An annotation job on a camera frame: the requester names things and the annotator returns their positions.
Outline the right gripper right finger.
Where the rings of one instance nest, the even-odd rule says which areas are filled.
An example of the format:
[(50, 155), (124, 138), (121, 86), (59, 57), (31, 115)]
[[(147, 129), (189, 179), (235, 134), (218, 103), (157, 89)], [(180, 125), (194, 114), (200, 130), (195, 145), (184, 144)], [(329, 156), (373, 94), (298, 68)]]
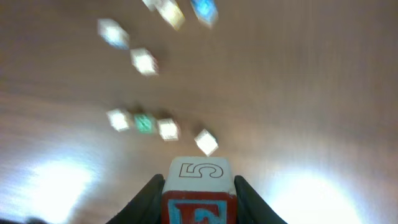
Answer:
[(287, 224), (241, 175), (234, 177), (238, 197), (237, 223)]

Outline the red edged wooden block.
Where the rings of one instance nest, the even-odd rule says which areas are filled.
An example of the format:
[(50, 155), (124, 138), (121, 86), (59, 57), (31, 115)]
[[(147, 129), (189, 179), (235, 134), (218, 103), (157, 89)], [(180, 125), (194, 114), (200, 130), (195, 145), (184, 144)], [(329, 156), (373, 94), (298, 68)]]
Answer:
[(216, 138), (206, 129), (203, 129), (195, 137), (195, 143), (198, 148), (208, 157), (219, 148)]

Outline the green letter R block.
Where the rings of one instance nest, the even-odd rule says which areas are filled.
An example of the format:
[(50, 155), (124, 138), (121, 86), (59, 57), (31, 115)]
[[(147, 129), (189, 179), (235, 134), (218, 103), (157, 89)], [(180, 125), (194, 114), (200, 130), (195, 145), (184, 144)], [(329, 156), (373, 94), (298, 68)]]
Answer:
[(135, 114), (134, 124), (136, 129), (143, 134), (155, 133), (155, 118), (149, 114)]

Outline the red letter E block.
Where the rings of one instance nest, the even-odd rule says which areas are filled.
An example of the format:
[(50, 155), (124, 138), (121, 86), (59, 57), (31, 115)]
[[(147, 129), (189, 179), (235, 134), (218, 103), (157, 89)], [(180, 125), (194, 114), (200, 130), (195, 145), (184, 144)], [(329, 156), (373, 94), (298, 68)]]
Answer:
[(223, 157), (176, 157), (162, 190), (161, 222), (233, 224), (237, 193)]

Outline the blue edged wooden block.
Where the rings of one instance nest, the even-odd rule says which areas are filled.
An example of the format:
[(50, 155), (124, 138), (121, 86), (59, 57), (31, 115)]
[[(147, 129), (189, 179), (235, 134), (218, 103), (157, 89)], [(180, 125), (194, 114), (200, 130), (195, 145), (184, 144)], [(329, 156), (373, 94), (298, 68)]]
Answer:
[(110, 125), (116, 131), (121, 132), (131, 129), (131, 114), (127, 110), (116, 108), (114, 110), (107, 111), (106, 115), (108, 117)]

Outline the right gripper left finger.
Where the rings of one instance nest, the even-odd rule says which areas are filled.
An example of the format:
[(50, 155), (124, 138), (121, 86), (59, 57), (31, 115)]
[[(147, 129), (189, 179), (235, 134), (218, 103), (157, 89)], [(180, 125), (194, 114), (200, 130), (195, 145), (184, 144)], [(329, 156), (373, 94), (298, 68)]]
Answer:
[(154, 175), (127, 205), (106, 224), (161, 224), (164, 176)]

